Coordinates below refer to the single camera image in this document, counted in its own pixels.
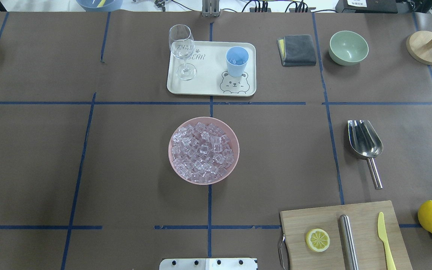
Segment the lemon slice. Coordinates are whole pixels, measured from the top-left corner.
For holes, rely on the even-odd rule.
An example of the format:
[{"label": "lemon slice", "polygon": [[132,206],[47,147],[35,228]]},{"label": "lemon slice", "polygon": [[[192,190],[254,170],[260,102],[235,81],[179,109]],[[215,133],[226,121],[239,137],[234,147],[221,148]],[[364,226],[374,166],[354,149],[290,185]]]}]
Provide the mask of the lemon slice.
[{"label": "lemon slice", "polygon": [[323,252],[329,248],[329,235],[323,229],[312,229],[306,234],[306,244],[312,251]]}]

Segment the yellow knife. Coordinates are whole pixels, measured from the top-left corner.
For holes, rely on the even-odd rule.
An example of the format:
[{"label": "yellow knife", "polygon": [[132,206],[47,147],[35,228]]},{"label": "yellow knife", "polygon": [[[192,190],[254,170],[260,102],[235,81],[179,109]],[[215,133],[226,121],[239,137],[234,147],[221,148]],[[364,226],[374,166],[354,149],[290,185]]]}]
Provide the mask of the yellow knife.
[{"label": "yellow knife", "polygon": [[104,3],[106,2],[106,0],[101,0],[101,2],[99,2],[99,5],[97,6],[97,8],[100,8],[104,5]]},{"label": "yellow knife", "polygon": [[384,243],[384,252],[386,253],[386,266],[388,270],[396,270],[393,256],[391,255],[391,249],[389,249],[388,236],[386,235],[386,226],[384,225],[384,214],[379,212],[378,216],[378,236],[379,239]]}]

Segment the metal rolling pin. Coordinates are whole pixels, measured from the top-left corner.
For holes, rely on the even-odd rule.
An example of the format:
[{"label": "metal rolling pin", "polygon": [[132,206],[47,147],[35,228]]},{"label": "metal rolling pin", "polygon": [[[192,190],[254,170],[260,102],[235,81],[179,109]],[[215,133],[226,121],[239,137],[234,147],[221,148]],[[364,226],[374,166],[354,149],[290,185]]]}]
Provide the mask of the metal rolling pin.
[{"label": "metal rolling pin", "polygon": [[351,232],[350,218],[347,215],[339,217],[339,226],[343,232],[343,245],[347,270],[359,270],[356,251],[354,249],[353,233]]}]

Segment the metal bracket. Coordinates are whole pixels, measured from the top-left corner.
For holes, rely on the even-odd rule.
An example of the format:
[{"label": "metal bracket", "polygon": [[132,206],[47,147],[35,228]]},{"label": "metal bracket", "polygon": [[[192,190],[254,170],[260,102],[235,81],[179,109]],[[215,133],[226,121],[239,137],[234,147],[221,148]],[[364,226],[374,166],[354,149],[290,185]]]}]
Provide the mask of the metal bracket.
[{"label": "metal bracket", "polygon": [[159,270],[258,270],[257,258],[164,259]]},{"label": "metal bracket", "polygon": [[279,242],[278,255],[279,255],[279,262],[281,263],[283,270],[286,270],[286,267],[284,267],[284,262],[283,262],[283,251],[281,250],[283,243],[284,243],[284,246],[286,247],[286,250],[287,250],[288,247],[286,246],[286,235],[285,234],[283,234],[281,241]]},{"label": "metal bracket", "polygon": [[202,0],[203,17],[219,17],[220,13],[219,0]]}]

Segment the bowl of ice cubes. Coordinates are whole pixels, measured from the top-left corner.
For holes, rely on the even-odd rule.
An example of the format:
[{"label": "bowl of ice cubes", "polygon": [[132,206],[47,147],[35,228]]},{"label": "bowl of ice cubes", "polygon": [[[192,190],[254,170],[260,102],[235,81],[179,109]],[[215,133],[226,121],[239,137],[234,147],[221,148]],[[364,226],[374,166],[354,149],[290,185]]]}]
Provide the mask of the bowl of ice cubes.
[{"label": "bowl of ice cubes", "polygon": [[225,179],[240,157],[234,131],[223,121],[197,117],[181,124],[168,146],[171,167],[186,181],[210,185]]}]

